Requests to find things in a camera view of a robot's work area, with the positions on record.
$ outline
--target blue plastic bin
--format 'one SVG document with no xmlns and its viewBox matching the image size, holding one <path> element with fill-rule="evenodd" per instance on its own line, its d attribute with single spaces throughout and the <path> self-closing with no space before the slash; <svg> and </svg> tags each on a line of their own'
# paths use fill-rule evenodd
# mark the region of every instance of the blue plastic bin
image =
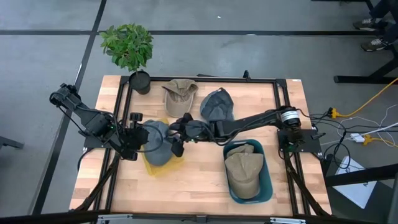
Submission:
<svg viewBox="0 0 398 224">
<path fill-rule="evenodd" d="M 266 202 L 269 199 L 271 199 L 271 197 L 272 197 L 272 184 L 271 184 L 271 177 L 270 177 L 269 171 L 268 171 L 266 155 L 264 154 L 264 150 L 262 149 L 261 143 L 259 143 L 256 140 L 253 140 L 253 139 L 242 140 L 242 141 L 233 141 L 233 142 L 229 143 L 228 145 L 224 146 L 224 150 L 223 150 L 224 161 L 226 160 L 227 152 L 229 152 L 230 150 L 235 149 L 239 146 L 242 146 L 244 144 L 249 144 L 249 145 L 254 146 L 254 153 L 261 153 L 264 155 L 264 165 L 262 166 L 261 171 L 259 173 L 260 191 L 253 198 L 242 199 L 235 195 L 235 193 L 232 191 L 231 186 L 229 186 L 229 182 L 228 182 L 229 194 L 231 195 L 232 199 L 235 202 L 238 202 L 241 204 Z"/>
</svg>

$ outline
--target concrete floor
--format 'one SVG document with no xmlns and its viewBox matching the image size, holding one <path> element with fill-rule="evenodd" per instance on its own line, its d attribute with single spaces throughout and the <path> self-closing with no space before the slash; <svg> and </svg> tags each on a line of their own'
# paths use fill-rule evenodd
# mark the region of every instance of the concrete floor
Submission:
<svg viewBox="0 0 398 224">
<path fill-rule="evenodd" d="M 0 29 L 91 30 L 99 5 L 99 0 L 0 0 Z M 114 0 L 106 3 L 99 29 L 135 22 L 151 30 L 351 30 L 353 21 L 367 15 L 362 2 Z M 371 40 L 367 37 L 154 38 L 154 56 L 146 69 L 152 76 L 203 73 L 241 77 L 244 70 L 249 70 L 252 77 L 258 78 L 300 78 L 311 113 L 322 113 L 331 106 L 349 113 L 361 106 L 383 86 L 336 84 L 333 76 L 368 75 L 392 58 L 388 51 L 363 52 L 359 43 Z M 25 142 L 21 151 L 4 147 L 0 152 L 0 217 L 28 212 L 62 116 L 48 102 L 49 94 L 63 82 L 73 83 L 87 40 L 87 35 L 0 35 L 0 136 Z M 103 75 L 128 75 L 103 55 L 100 43 L 97 36 L 80 90 L 84 103 L 91 107 Z M 390 75 L 398 75 L 398 70 Z M 390 87 L 358 116 L 380 122 L 386 108 L 396 104 L 397 94 L 396 86 Z M 398 106 L 389 110 L 384 124 L 395 123 L 397 112 Z M 360 119 L 345 124 L 373 125 Z M 320 124 L 319 128 L 327 133 L 321 142 L 339 138 L 333 127 Z M 45 213 L 67 211 L 82 145 L 83 138 L 70 125 Z M 353 142 L 346 145 L 352 158 L 364 167 L 393 164 L 398 157 L 397 149 L 382 142 L 372 142 L 368 147 Z M 339 214 L 338 207 L 332 204 L 332 208 Z"/>
</svg>

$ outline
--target plant pot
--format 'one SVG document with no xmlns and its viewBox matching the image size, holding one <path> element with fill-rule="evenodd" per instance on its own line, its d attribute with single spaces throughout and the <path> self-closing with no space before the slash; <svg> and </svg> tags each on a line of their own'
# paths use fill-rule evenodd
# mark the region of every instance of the plant pot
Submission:
<svg viewBox="0 0 398 224">
<path fill-rule="evenodd" d="M 133 90 L 136 90 L 139 94 L 145 95 L 150 90 L 150 76 L 144 71 L 134 72 L 130 75 L 129 86 Z"/>
</svg>

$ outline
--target shoe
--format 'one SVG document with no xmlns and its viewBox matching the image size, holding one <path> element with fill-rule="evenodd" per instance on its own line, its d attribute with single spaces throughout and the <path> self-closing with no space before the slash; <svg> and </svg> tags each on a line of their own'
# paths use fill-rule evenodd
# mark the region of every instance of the shoe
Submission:
<svg viewBox="0 0 398 224">
<path fill-rule="evenodd" d="M 355 29 L 358 30 L 367 30 L 367 31 L 375 31 L 379 29 L 383 29 L 388 25 L 387 22 L 377 22 L 376 19 L 369 18 L 369 19 L 364 19 L 362 21 L 354 22 L 353 26 Z"/>
<path fill-rule="evenodd" d="M 389 44 L 386 41 L 383 41 L 382 38 L 377 38 L 377 39 L 374 39 L 374 40 L 372 40 L 370 42 L 366 42 L 366 43 L 361 44 L 361 48 L 364 51 L 373 52 L 373 51 L 385 49 L 389 45 L 391 45 L 391 44 Z"/>
</svg>

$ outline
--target cap brim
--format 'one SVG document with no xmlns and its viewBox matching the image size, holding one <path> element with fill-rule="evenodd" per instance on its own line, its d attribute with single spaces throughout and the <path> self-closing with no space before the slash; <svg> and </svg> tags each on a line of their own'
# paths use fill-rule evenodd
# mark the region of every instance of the cap brim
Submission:
<svg viewBox="0 0 398 224">
<path fill-rule="evenodd" d="M 166 91 L 164 107 L 166 112 L 170 116 L 174 118 L 181 118 L 184 115 L 184 113 L 187 113 L 191 110 L 192 102 L 193 102 L 193 95 L 191 95 L 189 97 L 189 100 L 185 102 L 180 102 L 180 103 L 174 102 L 170 97 L 170 93 Z"/>
<path fill-rule="evenodd" d="M 255 197 L 260 191 L 259 176 L 253 178 L 249 182 L 240 182 L 233 178 L 233 175 L 227 171 L 229 186 L 232 188 L 234 194 L 242 199 L 249 199 Z"/>
</svg>

